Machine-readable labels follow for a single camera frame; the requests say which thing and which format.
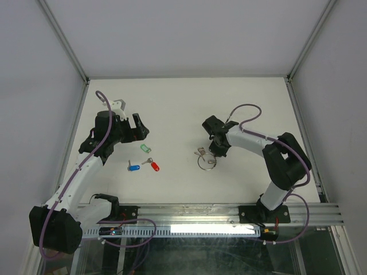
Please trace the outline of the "metal keyring with clips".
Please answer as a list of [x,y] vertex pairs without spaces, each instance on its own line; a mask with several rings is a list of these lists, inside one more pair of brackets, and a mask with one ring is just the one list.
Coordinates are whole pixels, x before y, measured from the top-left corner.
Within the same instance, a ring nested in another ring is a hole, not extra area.
[[204,147],[197,148],[197,165],[201,170],[211,171],[217,166],[217,159],[211,152],[206,152]]

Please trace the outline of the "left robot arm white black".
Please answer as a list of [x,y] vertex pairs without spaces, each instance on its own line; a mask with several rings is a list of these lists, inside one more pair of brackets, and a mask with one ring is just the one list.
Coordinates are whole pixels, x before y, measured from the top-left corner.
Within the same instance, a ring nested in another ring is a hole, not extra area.
[[118,143],[145,140],[149,129],[138,113],[133,114],[135,127],[128,119],[121,120],[115,112],[100,111],[95,126],[81,143],[73,171],[44,206],[34,206],[29,214],[33,243],[40,249],[73,254],[83,233],[105,219],[115,222],[120,217],[119,199],[114,195],[97,194],[93,202],[79,208],[93,178],[107,162]]

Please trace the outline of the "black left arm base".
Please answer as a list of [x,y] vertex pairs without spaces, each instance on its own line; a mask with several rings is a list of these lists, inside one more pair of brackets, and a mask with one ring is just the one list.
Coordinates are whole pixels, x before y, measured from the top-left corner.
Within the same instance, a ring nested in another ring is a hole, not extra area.
[[116,196],[108,194],[93,194],[89,202],[96,199],[107,201],[111,205],[111,211],[102,221],[127,221],[138,216],[138,206],[121,206]]

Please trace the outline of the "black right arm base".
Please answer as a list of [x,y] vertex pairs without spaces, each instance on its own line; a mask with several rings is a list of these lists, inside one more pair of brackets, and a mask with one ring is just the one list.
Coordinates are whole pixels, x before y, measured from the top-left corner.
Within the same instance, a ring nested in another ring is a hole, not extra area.
[[264,226],[266,223],[290,223],[289,210],[286,205],[280,205],[275,210],[269,210],[260,202],[250,205],[240,205],[239,220],[241,224],[252,223]]

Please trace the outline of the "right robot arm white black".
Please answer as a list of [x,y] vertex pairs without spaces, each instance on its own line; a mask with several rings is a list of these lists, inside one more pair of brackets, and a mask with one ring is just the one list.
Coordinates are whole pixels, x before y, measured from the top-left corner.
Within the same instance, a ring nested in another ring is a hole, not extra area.
[[262,157],[270,177],[270,184],[256,202],[252,220],[269,222],[277,215],[278,208],[300,180],[310,180],[311,162],[293,134],[285,132],[278,137],[246,130],[235,121],[223,122],[214,115],[202,126],[212,141],[209,151],[216,157],[226,157],[232,147],[242,148]]

